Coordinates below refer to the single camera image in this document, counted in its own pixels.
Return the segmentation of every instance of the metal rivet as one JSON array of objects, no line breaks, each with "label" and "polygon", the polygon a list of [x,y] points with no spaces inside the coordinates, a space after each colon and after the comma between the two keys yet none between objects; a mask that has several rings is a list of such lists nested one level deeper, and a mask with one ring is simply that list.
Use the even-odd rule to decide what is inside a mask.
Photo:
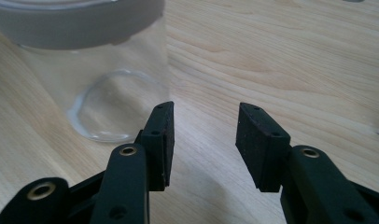
[{"label": "metal rivet", "polygon": [[136,154],[136,152],[137,152],[137,148],[135,147],[125,147],[119,151],[119,154],[122,156],[132,156]]},{"label": "metal rivet", "polygon": [[309,158],[318,158],[320,156],[320,154],[318,154],[318,152],[316,152],[315,150],[313,150],[311,148],[303,148],[303,149],[301,149],[301,153],[304,156],[309,157]]},{"label": "metal rivet", "polygon": [[41,183],[27,193],[27,199],[37,201],[50,196],[55,191],[56,185],[52,182]]}]

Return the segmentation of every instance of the clear plastic container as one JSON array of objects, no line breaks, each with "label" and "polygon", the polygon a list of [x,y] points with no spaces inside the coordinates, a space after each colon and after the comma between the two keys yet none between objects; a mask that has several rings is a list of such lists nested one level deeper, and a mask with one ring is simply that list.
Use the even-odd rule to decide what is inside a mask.
[{"label": "clear plastic container", "polygon": [[[108,5],[117,7],[111,1],[62,1],[55,5],[34,1],[30,4],[30,9],[29,2],[24,5],[23,1],[8,1],[9,8],[20,4],[24,8],[21,10],[39,11],[42,7],[47,13],[59,14],[58,18],[61,17],[62,20],[65,20],[66,10],[77,8],[85,11],[84,17],[73,16],[70,24],[60,20],[56,22],[54,19],[52,23],[57,23],[54,25],[63,27],[60,31],[56,28],[58,31],[53,31],[56,34],[45,30],[50,28],[50,23],[47,26],[43,22],[35,24],[38,27],[30,28],[33,32],[21,33],[11,30],[26,23],[12,25],[0,22],[2,33],[18,44],[23,59],[65,112],[74,129],[96,141],[133,140],[146,124],[152,108],[169,100],[166,36],[161,15],[163,1],[158,4],[159,9],[152,9],[157,12],[152,13],[149,13],[149,4],[158,1],[136,0],[132,4],[128,3],[131,1],[125,1],[122,3],[123,8],[131,7],[127,10],[132,15],[129,16],[130,19],[121,18],[123,21],[118,21],[119,25],[114,23],[119,16],[100,22],[115,11],[114,8],[108,9]],[[1,2],[3,1],[0,0],[0,14],[3,15],[2,18],[7,18],[5,14],[12,13],[12,9],[6,11]],[[92,14],[93,7],[99,10],[100,6],[107,8],[107,14]],[[99,20],[95,22],[100,24],[87,21],[87,17],[94,16]],[[109,22],[114,23],[112,26],[117,26],[112,30],[128,29],[116,32],[115,35],[108,30],[109,27],[103,26]],[[84,31],[81,30],[82,26],[88,27]]]}]

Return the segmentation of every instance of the wooden table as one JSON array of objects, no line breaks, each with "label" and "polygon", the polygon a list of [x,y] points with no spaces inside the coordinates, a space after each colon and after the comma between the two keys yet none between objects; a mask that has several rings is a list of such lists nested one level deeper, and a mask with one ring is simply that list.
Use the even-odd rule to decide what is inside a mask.
[{"label": "wooden table", "polygon": [[[285,222],[234,145],[240,102],[379,191],[379,0],[168,0],[165,16],[175,156],[152,223]],[[0,211],[38,178],[104,170],[115,146],[75,133],[0,35]]]}]

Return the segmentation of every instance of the white lid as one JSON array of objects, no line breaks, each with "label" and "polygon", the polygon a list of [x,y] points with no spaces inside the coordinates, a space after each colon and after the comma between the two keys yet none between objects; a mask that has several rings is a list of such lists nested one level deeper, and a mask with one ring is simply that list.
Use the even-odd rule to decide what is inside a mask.
[{"label": "white lid", "polygon": [[40,49],[117,43],[158,19],[164,0],[0,0],[0,31]]}]

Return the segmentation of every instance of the screw hole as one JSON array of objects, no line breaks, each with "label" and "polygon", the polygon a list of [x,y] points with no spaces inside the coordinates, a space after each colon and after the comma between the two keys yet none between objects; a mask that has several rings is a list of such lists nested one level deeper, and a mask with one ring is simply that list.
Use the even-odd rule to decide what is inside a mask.
[{"label": "screw hole", "polygon": [[56,189],[55,184],[52,182],[41,183],[34,188],[32,188],[29,193],[27,193],[27,199],[31,201],[37,201],[50,196],[50,194]]},{"label": "screw hole", "polygon": [[135,147],[125,147],[119,151],[119,154],[122,156],[132,156],[137,152],[137,148]]},{"label": "screw hole", "polygon": [[318,152],[314,151],[313,149],[311,148],[303,148],[301,149],[301,152],[304,156],[306,157],[309,157],[309,158],[317,158],[319,157],[320,155],[318,154]]},{"label": "screw hole", "polygon": [[364,216],[360,212],[353,209],[345,209],[344,215],[357,222],[364,221]]},{"label": "screw hole", "polygon": [[126,211],[126,208],[124,206],[115,206],[111,208],[109,216],[111,219],[120,220],[123,217],[125,217],[127,213],[128,212]]}]

